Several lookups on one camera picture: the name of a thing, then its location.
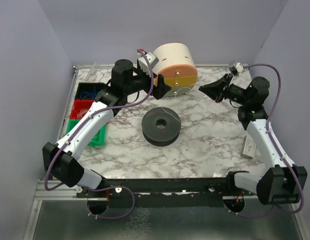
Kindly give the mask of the black cable spool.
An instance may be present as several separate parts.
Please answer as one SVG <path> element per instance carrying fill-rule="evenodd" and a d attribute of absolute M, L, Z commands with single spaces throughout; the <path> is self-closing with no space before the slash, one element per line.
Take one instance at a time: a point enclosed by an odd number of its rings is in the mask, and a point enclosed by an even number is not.
<path fill-rule="evenodd" d="M 155 107 L 145 113 L 141 122 L 142 133 L 146 141 L 157 147 L 174 143 L 179 137 L 181 119 L 167 107 Z"/>

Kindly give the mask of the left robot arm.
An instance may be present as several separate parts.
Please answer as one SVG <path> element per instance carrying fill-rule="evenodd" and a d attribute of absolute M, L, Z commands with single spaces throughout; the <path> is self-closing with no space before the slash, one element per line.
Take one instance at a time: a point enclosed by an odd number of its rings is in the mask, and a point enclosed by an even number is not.
<path fill-rule="evenodd" d="M 127 103 L 128 96 L 144 90 L 148 96 L 161 99 L 171 87 L 164 77 L 155 74 L 152 68 L 159 62 L 152 53 L 142 55 L 137 67 L 127 59 L 115 62 L 112 76 L 103 84 L 95 101 L 75 127 L 55 144 L 46 143 L 43 147 L 45 178 L 53 176 L 68 187 L 75 185 L 96 190 L 104 177 L 86 169 L 78 162 L 83 150 L 96 133 L 121 110 L 137 106 L 145 101 Z"/>

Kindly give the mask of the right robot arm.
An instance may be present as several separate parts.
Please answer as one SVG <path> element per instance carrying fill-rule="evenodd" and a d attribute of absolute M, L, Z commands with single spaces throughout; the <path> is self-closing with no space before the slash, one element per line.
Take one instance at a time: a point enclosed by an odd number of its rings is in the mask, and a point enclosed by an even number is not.
<path fill-rule="evenodd" d="M 241 88 L 231 80 L 232 74 L 225 74 L 219 80 L 199 87 L 199 91 L 216 103 L 229 99 L 240 105 L 238 120 L 255 142 L 266 172 L 261 177 L 245 171 L 230 173 L 230 185 L 257 195 L 263 205 L 303 204 L 302 190 L 307 171 L 285 153 L 271 129 L 270 117 L 263 106 L 269 94 L 269 81 L 258 76 L 247 88 Z"/>

